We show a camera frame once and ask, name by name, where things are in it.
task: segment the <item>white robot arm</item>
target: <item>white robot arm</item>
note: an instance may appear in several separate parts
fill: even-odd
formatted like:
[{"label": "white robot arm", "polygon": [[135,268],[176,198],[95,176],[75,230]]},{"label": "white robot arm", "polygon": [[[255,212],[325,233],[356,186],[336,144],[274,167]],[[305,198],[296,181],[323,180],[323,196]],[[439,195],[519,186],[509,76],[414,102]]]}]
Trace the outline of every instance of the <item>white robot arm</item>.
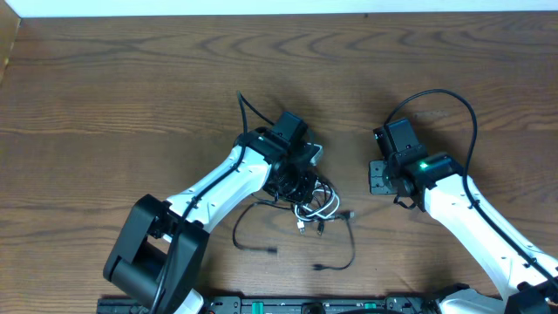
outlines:
[{"label": "white robot arm", "polygon": [[[312,201],[317,175],[310,168],[322,147],[303,141],[307,128],[284,113],[271,129],[239,136],[227,159],[184,192],[166,201],[144,196],[120,232],[104,277],[152,313],[198,313],[203,298],[192,287],[209,234],[222,218],[260,189],[294,204]],[[168,254],[148,236],[169,241]]]},{"label": "white robot arm", "polygon": [[[468,178],[469,187],[482,210],[515,243],[537,261],[551,276],[558,276],[558,261],[535,247],[490,205]],[[459,291],[439,302],[442,313],[503,313],[507,300],[520,292],[518,287],[536,286],[547,281],[533,266],[498,235],[475,210],[463,191],[462,177],[452,174],[436,181],[436,187],[425,191],[425,210],[465,246],[493,281],[502,301]]]},{"label": "white robot arm", "polygon": [[[450,94],[469,108],[473,141],[465,167],[450,155],[429,156],[408,119],[390,122],[408,101],[432,92]],[[466,100],[446,90],[411,96],[374,130],[384,160],[370,164],[371,192],[395,194],[394,203],[418,207],[448,228],[493,281],[502,300],[460,290],[437,300],[442,313],[539,313],[558,299],[558,261],[535,247],[482,196],[467,169],[476,139],[476,118]],[[399,197],[411,197],[411,206]]]}]

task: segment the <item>black cable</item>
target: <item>black cable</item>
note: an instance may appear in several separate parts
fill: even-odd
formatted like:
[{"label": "black cable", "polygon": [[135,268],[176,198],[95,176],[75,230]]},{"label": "black cable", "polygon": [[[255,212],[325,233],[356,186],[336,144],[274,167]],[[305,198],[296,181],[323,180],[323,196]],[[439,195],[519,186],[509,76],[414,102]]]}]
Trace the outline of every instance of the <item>black cable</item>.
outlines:
[{"label": "black cable", "polygon": [[525,261],[527,262],[528,265],[533,266],[534,269],[536,269],[539,273],[541,273],[541,275],[543,275],[544,277],[547,278],[547,280],[554,285],[554,287],[556,289],[558,289],[558,280],[556,280],[556,278],[552,277],[552,275],[550,275],[550,273],[548,273],[547,270],[545,270],[544,268],[542,268],[542,266],[540,266],[535,258],[531,258],[531,256],[529,256],[509,235],[507,235],[506,232],[504,232],[500,227],[498,227],[498,225],[496,225],[496,223],[493,222],[492,219],[490,219],[490,217],[487,215],[487,213],[484,212],[484,210],[482,210],[482,208],[479,205],[479,201],[475,200],[473,198],[473,194],[471,193],[471,191],[469,190],[469,184],[467,182],[467,178],[468,178],[468,172],[469,172],[469,164],[471,163],[471,157],[473,157],[473,149],[474,149],[474,144],[477,140],[477,131],[478,131],[478,126],[477,126],[477,117],[474,113],[473,108],[471,107],[471,104],[469,104],[468,101],[466,101],[463,97],[459,96],[457,93],[455,92],[451,92],[451,91],[447,91],[445,89],[431,89],[428,91],[424,91],[424,92],[419,92],[417,94],[412,95],[411,97],[409,97],[408,99],[405,99],[402,103],[400,103],[394,110],[393,112],[390,113],[390,115],[388,116],[387,120],[384,122],[384,125],[388,124],[391,120],[391,118],[393,118],[393,116],[395,115],[395,113],[397,113],[397,111],[399,111],[399,109],[401,109],[403,106],[405,106],[407,103],[409,103],[411,100],[416,99],[418,97],[424,96],[424,95],[428,95],[431,93],[444,93],[447,95],[450,95],[454,98],[456,98],[457,100],[459,100],[463,105],[465,105],[467,107],[467,110],[469,111],[469,113],[471,114],[471,121],[473,123],[473,136],[471,138],[471,144],[469,145],[469,151],[467,152],[467,157],[466,157],[466,162],[465,162],[465,167],[463,168],[463,174],[462,174],[462,179],[463,179],[463,189],[465,190],[465,194],[467,195],[467,199],[471,202],[471,206],[472,208],[475,208],[476,211],[479,213],[479,215],[485,220],[485,222],[488,223],[488,225],[499,235],[502,237],[502,239],[504,239],[504,241],[506,241],[506,243],[512,248],[514,249],[517,254],[519,254],[523,259],[525,259]]},{"label": "black cable", "polygon": [[248,106],[248,108],[250,108],[250,110],[252,110],[258,117],[262,118],[264,121],[268,122],[271,126],[274,126],[275,123],[268,119],[266,116],[264,116],[263,114],[261,114],[259,111],[257,111],[252,105],[250,105],[250,103],[244,98],[244,96],[242,96],[242,94],[240,94],[240,99],[244,102],[244,104],[246,104],[246,106]]},{"label": "black cable", "polygon": [[357,247],[355,245],[355,237],[352,235],[352,229],[350,228],[349,217],[345,216],[344,214],[339,214],[336,215],[336,218],[343,219],[347,224],[347,230],[349,230],[350,246],[352,248],[352,257],[350,258],[350,261],[342,267],[322,265],[317,263],[314,264],[314,270],[346,270],[353,264],[353,262],[355,262],[355,258],[357,257]]},{"label": "black cable", "polygon": [[399,311],[388,310],[388,309],[359,309],[359,310],[339,312],[338,314],[367,314],[367,313],[401,314],[401,312]]},{"label": "black cable", "polygon": [[251,250],[251,251],[266,251],[270,254],[277,254],[277,247],[253,247],[253,246],[248,246],[248,245],[244,245],[244,244],[240,244],[238,243],[238,241],[236,241],[236,229],[238,228],[238,224],[241,222],[242,217],[245,216],[246,213],[248,213],[248,211],[258,205],[266,205],[266,206],[270,206],[272,208],[279,208],[279,209],[285,209],[285,210],[290,210],[290,208],[285,208],[285,207],[281,207],[278,205],[275,205],[274,202],[272,201],[267,201],[267,200],[262,200],[262,199],[258,199],[260,201],[255,201],[253,203],[251,203],[248,207],[246,207],[246,209],[244,209],[244,211],[242,212],[242,214],[238,217],[238,219],[235,222],[235,226],[233,227],[233,244],[237,249],[241,249],[241,250]]},{"label": "black cable", "polygon": [[266,199],[263,199],[261,197],[255,196],[254,193],[252,193],[251,195],[252,195],[252,197],[257,199],[258,201],[267,201],[267,202],[274,203],[274,204],[277,202],[277,201],[266,200]]},{"label": "black cable", "polygon": [[412,312],[413,312],[414,314],[417,314],[417,310],[415,310],[415,307],[414,307],[414,306],[412,305],[412,302],[411,302],[411,300],[409,300],[409,298],[408,298],[408,297],[405,297],[405,299],[407,299],[407,302],[409,302],[409,304],[411,305],[411,308],[412,308]]},{"label": "black cable", "polygon": [[[248,133],[248,121],[246,119],[246,111],[244,110],[244,105],[242,103],[242,95],[241,95],[240,92],[237,92],[236,96],[238,98],[238,104],[241,108],[242,132],[243,132],[244,135],[246,135]],[[198,193],[197,195],[192,197],[192,200],[190,201],[190,203],[188,204],[188,206],[184,210],[184,213],[182,214],[182,216],[180,218],[181,223],[179,224],[178,228],[174,232],[173,240],[171,240],[171,244],[168,248],[167,259],[165,261],[165,264],[163,265],[163,268],[161,269],[161,277],[160,277],[159,285],[157,286],[157,290],[155,292],[155,297],[153,299],[153,305],[151,306],[151,309],[149,310],[149,314],[155,314],[155,313],[157,313],[157,310],[159,309],[160,301],[161,301],[161,299],[163,298],[163,295],[164,295],[163,287],[165,286],[165,281],[167,280],[167,277],[168,277],[168,272],[169,272],[169,269],[170,269],[170,262],[173,260],[174,252],[176,250],[175,247],[177,245],[176,243],[178,242],[178,237],[180,236],[180,234],[182,233],[182,231],[184,229],[184,225],[185,225],[184,222],[187,220],[188,214],[190,214],[190,211],[192,211],[192,208],[197,206],[198,201],[201,199],[201,197],[203,197],[203,195],[205,195],[209,190],[211,190],[217,184],[219,184],[219,182],[221,182],[223,179],[225,179],[229,174],[232,174],[234,171],[236,171],[236,169],[238,169],[238,167],[242,163],[242,160],[244,159],[245,152],[246,152],[246,146],[242,145],[241,153],[238,157],[238,161],[229,170],[227,170],[227,172],[222,174],[220,177],[215,179],[213,182],[209,183],[205,188],[203,188],[200,191],[200,193]]]},{"label": "black cable", "polygon": [[321,208],[321,207],[322,207],[322,203],[320,202],[320,200],[318,200],[317,197],[315,197],[315,196],[312,196],[312,198],[316,201],[317,206]]},{"label": "black cable", "polygon": [[[323,189],[323,205],[325,206],[326,204],[328,204],[331,201],[331,198],[333,197],[333,189],[331,188],[331,186],[327,183],[324,183],[321,179],[317,179],[317,181],[320,183],[320,185],[322,186]],[[314,209],[310,212],[304,212],[304,213],[299,213],[299,215],[305,219],[308,219],[308,222],[323,222],[325,221],[323,218],[320,218],[319,216],[315,216],[313,214],[315,214],[316,212],[320,211],[323,207],[323,205],[320,203],[320,201],[314,196],[313,197],[314,200],[316,200],[316,202],[318,203],[318,208]],[[336,218],[330,218],[327,219],[328,221],[332,221],[335,220]]]}]

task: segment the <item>wood grain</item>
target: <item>wood grain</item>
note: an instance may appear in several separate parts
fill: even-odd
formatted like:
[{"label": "wood grain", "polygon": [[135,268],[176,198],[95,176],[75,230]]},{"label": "wood grain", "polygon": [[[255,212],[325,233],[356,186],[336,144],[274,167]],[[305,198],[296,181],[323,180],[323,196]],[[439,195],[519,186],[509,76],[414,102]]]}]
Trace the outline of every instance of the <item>wood grain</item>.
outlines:
[{"label": "wood grain", "polygon": [[[241,206],[215,229],[198,289],[247,296],[374,296],[464,282],[496,290],[428,215],[368,192],[371,130],[402,99],[444,87],[480,123],[471,175],[525,236],[558,256],[558,14],[25,19],[0,90],[0,311],[91,313],[121,295],[102,268],[130,207],[165,198],[220,163],[242,129],[241,90],[272,119],[301,115],[323,144],[320,171],[357,212],[346,229],[298,235],[294,216]],[[440,95],[403,112],[434,153],[462,160],[464,108]],[[252,127],[261,126],[250,114]]]},{"label": "wood grain", "polygon": [[19,17],[6,4],[0,0],[0,85],[2,84],[3,72],[10,59],[11,48],[16,40]]}]

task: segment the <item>cable connector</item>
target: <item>cable connector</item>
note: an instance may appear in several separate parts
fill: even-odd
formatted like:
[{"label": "cable connector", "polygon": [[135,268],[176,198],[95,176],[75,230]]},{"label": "cable connector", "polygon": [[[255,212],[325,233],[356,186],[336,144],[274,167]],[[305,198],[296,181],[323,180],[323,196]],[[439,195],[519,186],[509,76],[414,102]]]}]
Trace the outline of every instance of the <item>cable connector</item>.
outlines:
[{"label": "cable connector", "polygon": [[319,270],[326,270],[326,269],[329,268],[329,267],[327,267],[327,266],[323,266],[322,264],[314,264],[314,265],[312,265],[312,266],[314,267],[314,270],[318,270],[318,271],[319,271]]},{"label": "cable connector", "polygon": [[277,254],[277,247],[268,247],[267,252],[270,254]]},{"label": "cable connector", "polygon": [[300,231],[300,234],[304,235],[304,233],[306,232],[306,228],[304,227],[304,222],[299,219],[298,222],[296,223],[296,226],[298,227],[298,231]]},{"label": "cable connector", "polygon": [[341,216],[343,216],[347,221],[349,221],[350,219],[355,218],[355,212],[354,211],[344,211],[342,213],[339,213]]},{"label": "cable connector", "polygon": [[317,224],[317,234],[319,236],[322,236],[324,229],[325,229],[325,223],[323,223],[323,221],[320,221],[320,223]]}]

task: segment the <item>metal bracket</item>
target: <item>metal bracket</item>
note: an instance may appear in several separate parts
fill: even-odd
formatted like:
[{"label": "metal bracket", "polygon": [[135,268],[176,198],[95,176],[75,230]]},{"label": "metal bracket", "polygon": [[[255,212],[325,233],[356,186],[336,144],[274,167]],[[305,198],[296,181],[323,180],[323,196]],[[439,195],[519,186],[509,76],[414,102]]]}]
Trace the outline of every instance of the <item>metal bracket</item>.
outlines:
[{"label": "metal bracket", "polygon": [[373,160],[370,162],[369,167],[369,183],[370,193],[373,195],[396,195],[397,189],[394,188],[388,181],[387,162],[384,160]]}]

